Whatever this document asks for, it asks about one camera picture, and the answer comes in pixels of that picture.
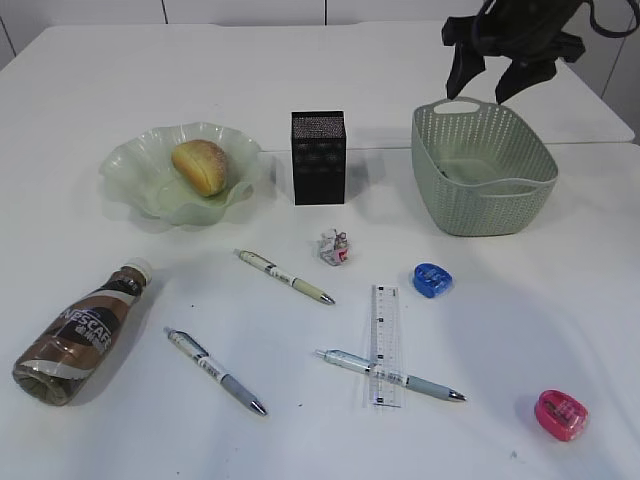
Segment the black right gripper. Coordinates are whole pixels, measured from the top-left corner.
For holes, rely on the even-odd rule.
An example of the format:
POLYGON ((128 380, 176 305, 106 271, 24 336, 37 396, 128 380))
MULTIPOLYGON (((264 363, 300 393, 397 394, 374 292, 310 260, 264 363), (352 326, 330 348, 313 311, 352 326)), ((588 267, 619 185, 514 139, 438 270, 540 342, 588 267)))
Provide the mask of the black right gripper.
POLYGON ((448 18, 442 28, 443 44, 456 45, 447 97, 456 98, 486 70, 483 56, 511 60, 495 88, 498 104, 551 80, 557 73, 557 58, 573 63, 585 52, 580 37, 563 31, 580 5, 579 1, 485 1, 472 16, 448 18))

